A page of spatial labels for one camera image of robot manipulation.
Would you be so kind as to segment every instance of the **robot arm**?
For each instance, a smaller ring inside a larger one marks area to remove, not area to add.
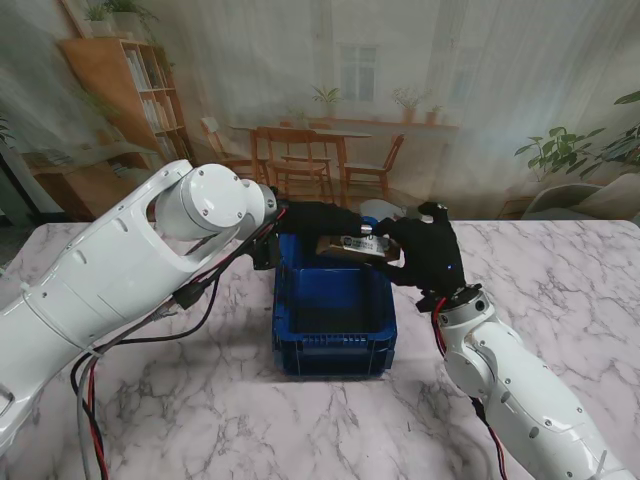
[[[536,479],[633,480],[573,392],[502,323],[481,291],[442,311],[445,367]]]
[[[156,200],[156,230],[147,209]],[[273,218],[267,187],[221,165],[173,162],[69,243],[0,312],[0,455],[57,372],[113,330],[155,309],[234,238]],[[158,234],[209,238],[185,255]]]

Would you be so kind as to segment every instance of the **blue plastic crate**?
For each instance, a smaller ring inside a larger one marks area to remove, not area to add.
[[[391,284],[359,263],[319,257],[314,239],[280,235],[273,352],[295,376],[380,376],[397,338]]]

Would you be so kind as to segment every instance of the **package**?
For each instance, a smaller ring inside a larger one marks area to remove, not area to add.
[[[353,260],[356,262],[391,262],[400,258],[400,246],[386,237],[320,237],[316,248],[318,255]]]

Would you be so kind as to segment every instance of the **white marble surface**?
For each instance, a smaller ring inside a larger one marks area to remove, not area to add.
[[[38,277],[81,225],[39,228],[0,279]],[[640,229],[627,222],[457,222],[468,281],[569,384],[640,476]],[[395,288],[392,369],[367,382],[297,382],[271,355],[271,272],[242,258],[206,328],[179,342],[117,347],[97,397],[113,479],[496,479],[494,447],[448,380],[417,292]],[[189,315],[141,334],[178,332]],[[10,480],[80,479],[68,368],[3,460]],[[529,478],[508,457],[510,480]]]

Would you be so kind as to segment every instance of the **black glove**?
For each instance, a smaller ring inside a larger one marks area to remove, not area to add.
[[[437,203],[422,204],[418,211],[433,217],[433,223],[401,218],[385,218],[373,228],[374,235],[388,234],[404,250],[402,268],[386,263],[376,265],[396,285],[416,286],[430,297],[451,298],[466,286],[456,234],[447,209]]]
[[[333,203],[289,202],[283,206],[287,212],[278,224],[281,233],[362,236],[362,217]]]

